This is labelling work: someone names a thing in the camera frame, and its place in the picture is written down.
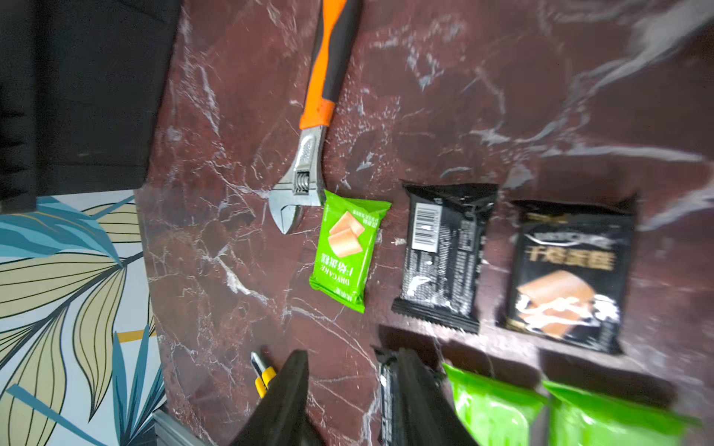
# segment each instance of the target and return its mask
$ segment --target black rubber grip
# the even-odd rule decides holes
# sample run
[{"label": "black rubber grip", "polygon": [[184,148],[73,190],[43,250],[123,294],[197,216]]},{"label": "black rubber grip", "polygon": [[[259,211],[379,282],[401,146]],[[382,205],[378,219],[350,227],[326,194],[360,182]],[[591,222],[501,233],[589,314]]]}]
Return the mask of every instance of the black rubber grip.
[{"label": "black rubber grip", "polygon": [[317,19],[317,30],[315,31],[315,44],[313,45],[313,58],[310,61],[310,73],[308,73],[308,82],[312,79],[312,70],[315,66],[315,60],[317,60],[317,55],[320,54],[320,48],[322,47],[322,35],[325,34],[325,21],[322,17],[322,1],[320,1],[320,16]]},{"label": "black rubber grip", "polygon": [[[340,96],[340,88],[350,61],[352,43],[357,34],[357,25],[361,14],[362,0],[347,0],[345,8],[342,10],[342,14],[337,19],[335,28],[330,35],[327,74],[325,76],[325,86],[322,90],[322,97],[328,101],[337,102]],[[321,24],[322,14],[318,25],[319,34],[322,34]]]}]

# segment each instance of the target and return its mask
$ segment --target red marble surface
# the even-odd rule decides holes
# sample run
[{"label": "red marble surface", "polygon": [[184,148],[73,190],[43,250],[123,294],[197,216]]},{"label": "red marble surface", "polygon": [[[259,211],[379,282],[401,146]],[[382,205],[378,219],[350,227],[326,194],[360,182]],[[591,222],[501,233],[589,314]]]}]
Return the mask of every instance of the red marble surface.
[{"label": "red marble surface", "polygon": [[[394,203],[364,315],[308,286],[320,210],[286,236],[267,209],[296,150],[317,13],[317,0],[183,7],[136,194],[170,411],[226,445],[258,403],[250,351],[280,366],[300,348],[308,413],[328,444],[375,445],[371,346],[402,339],[475,369],[486,360],[503,380],[550,377],[669,405],[705,421],[688,444],[711,444],[714,2],[366,0],[323,159],[328,190]],[[479,336],[390,311],[408,218],[399,178],[503,186]],[[505,200],[635,192],[625,355],[495,327],[516,231]]]}]

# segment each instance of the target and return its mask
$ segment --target leaf pattern wallpaper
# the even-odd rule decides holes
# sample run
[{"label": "leaf pattern wallpaper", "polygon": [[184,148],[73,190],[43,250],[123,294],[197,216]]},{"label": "leaf pattern wallpaper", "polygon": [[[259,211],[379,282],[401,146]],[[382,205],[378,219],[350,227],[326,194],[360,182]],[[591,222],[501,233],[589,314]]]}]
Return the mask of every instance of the leaf pattern wallpaper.
[{"label": "leaf pattern wallpaper", "polygon": [[131,191],[0,216],[0,390],[0,446],[150,435],[164,380]]}]

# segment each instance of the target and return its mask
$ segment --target orange wrench handle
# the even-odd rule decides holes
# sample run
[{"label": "orange wrench handle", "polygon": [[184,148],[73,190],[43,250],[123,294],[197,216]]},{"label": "orange wrench handle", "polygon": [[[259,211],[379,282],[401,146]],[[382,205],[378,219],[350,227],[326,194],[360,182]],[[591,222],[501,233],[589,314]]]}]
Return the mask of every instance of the orange wrench handle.
[{"label": "orange wrench handle", "polygon": [[357,32],[362,0],[323,0],[300,129],[329,126]]}]

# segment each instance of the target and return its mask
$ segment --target adjustable wrench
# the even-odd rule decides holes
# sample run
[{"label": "adjustable wrench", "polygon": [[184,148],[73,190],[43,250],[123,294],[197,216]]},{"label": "adjustable wrench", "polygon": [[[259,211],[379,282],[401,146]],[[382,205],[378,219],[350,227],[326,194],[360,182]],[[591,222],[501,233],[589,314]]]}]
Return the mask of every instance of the adjustable wrench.
[{"label": "adjustable wrench", "polygon": [[322,146],[340,96],[361,11],[362,0],[321,2],[298,153],[268,196],[271,215],[283,234],[298,225],[302,206],[325,203]]}]

